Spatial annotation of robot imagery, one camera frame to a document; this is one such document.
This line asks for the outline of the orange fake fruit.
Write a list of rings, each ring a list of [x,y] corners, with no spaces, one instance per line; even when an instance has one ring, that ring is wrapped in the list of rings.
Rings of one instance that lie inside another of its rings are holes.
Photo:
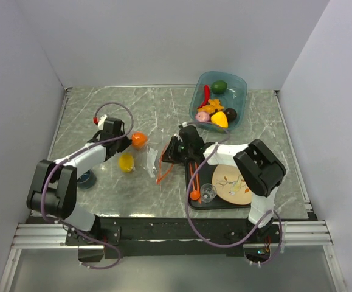
[[[136,150],[143,149],[146,146],[147,140],[148,138],[143,132],[137,131],[131,136],[132,146]]]

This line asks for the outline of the clear zip top bag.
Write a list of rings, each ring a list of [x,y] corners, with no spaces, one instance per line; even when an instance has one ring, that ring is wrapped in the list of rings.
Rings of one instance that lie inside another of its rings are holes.
[[[169,146],[169,142],[165,144],[161,152],[147,146],[146,158],[144,159],[145,170],[147,171],[150,178],[154,178],[157,185],[160,185],[162,181],[170,174],[174,164],[169,162],[169,167],[164,166],[164,154]]]

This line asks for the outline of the aluminium frame rail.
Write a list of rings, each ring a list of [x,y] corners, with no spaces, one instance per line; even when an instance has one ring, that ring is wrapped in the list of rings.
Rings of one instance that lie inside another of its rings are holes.
[[[332,245],[325,221],[284,221],[283,246]]]

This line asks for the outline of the dark teal tape roll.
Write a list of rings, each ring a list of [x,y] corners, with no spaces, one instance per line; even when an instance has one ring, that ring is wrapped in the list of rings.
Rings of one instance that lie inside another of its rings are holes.
[[[92,170],[88,170],[77,179],[78,189],[90,189],[96,184],[97,178]]]

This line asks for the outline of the orange plastic spoon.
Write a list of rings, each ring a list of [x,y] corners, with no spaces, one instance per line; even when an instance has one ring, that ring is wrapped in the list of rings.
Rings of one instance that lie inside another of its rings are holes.
[[[190,192],[190,199],[191,200],[199,200],[200,199],[200,193],[197,190],[192,190]]]

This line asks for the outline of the tan fake ginger root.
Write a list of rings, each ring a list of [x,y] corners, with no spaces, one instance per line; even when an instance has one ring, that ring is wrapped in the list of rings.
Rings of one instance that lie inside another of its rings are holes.
[[[215,114],[218,111],[223,111],[224,107],[221,105],[219,99],[208,99],[207,103],[198,108],[198,112],[204,111],[209,115]]]

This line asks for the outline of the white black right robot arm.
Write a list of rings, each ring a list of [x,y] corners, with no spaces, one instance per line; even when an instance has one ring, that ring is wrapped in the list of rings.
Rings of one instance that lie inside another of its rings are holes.
[[[236,167],[252,193],[247,235],[253,242],[268,236],[274,198],[286,175],[286,168],[260,139],[248,144],[230,145],[224,138],[220,142],[206,142],[199,135],[198,122],[184,122],[161,155],[160,162],[171,164],[226,165]]]

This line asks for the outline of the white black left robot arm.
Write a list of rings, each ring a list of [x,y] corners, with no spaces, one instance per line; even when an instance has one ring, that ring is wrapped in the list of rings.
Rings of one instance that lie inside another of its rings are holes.
[[[77,203],[78,179],[131,145],[122,120],[103,116],[97,125],[93,138],[68,158],[43,159],[37,164],[26,201],[30,210],[43,210],[81,230],[80,237],[90,245],[105,236],[99,217]]]

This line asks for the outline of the purple fake onion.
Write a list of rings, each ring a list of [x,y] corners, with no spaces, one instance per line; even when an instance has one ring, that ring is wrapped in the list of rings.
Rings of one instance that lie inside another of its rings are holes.
[[[198,111],[195,120],[198,122],[210,122],[210,114],[206,111]]]

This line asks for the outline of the green fake vegetable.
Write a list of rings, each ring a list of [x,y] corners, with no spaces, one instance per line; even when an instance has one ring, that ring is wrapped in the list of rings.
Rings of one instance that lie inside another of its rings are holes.
[[[227,90],[227,83],[224,80],[217,80],[212,83],[211,91],[214,94],[224,94]]]

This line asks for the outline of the small clear glass cup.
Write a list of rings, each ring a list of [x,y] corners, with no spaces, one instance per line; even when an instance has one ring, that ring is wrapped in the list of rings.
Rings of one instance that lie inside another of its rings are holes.
[[[206,183],[200,188],[201,201],[203,203],[210,203],[217,196],[216,187],[213,184]]]

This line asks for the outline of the red fake chili pepper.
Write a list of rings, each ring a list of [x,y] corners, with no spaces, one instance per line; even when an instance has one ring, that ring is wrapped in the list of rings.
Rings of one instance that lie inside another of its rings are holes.
[[[209,99],[210,99],[210,88],[208,85],[204,85],[203,92],[204,92],[204,100],[198,106],[198,109],[201,109],[202,107],[206,106],[209,102]]]

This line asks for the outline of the dark brown fake fruit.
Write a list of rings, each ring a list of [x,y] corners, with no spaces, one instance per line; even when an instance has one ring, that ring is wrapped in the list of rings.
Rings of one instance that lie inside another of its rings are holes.
[[[228,123],[234,122],[236,120],[236,118],[238,117],[237,111],[233,108],[225,109],[224,114],[227,118]]]

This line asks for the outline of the yellow fake bell pepper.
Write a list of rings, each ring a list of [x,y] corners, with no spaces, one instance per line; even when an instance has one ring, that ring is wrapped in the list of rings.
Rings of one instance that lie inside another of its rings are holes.
[[[222,128],[227,128],[229,126],[227,116],[223,111],[218,111],[215,114],[213,114],[210,118],[211,122],[214,123],[215,125],[218,125]]]

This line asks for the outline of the yellow fake lemon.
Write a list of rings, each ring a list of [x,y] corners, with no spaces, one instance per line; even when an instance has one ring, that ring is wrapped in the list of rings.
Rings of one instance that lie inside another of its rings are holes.
[[[130,173],[134,170],[134,158],[130,153],[124,153],[118,158],[118,166],[121,171]]]

